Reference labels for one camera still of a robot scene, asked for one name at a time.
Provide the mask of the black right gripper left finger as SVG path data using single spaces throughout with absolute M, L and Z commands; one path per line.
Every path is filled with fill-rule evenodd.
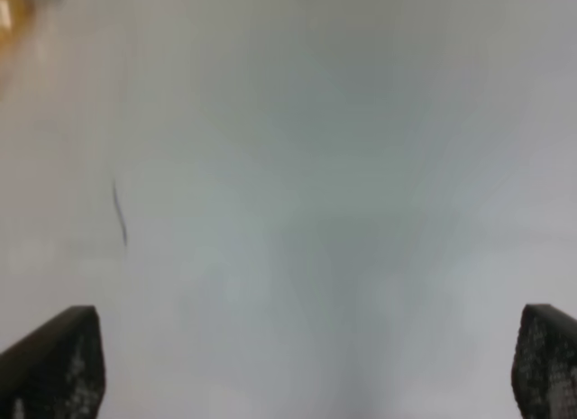
M 96 418 L 105 389 L 93 305 L 65 309 L 1 352 L 3 418 Z

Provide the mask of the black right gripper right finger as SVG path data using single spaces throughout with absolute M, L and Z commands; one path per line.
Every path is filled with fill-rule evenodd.
M 552 305 L 523 309 L 511 386 L 524 419 L 576 419 L 576 320 Z

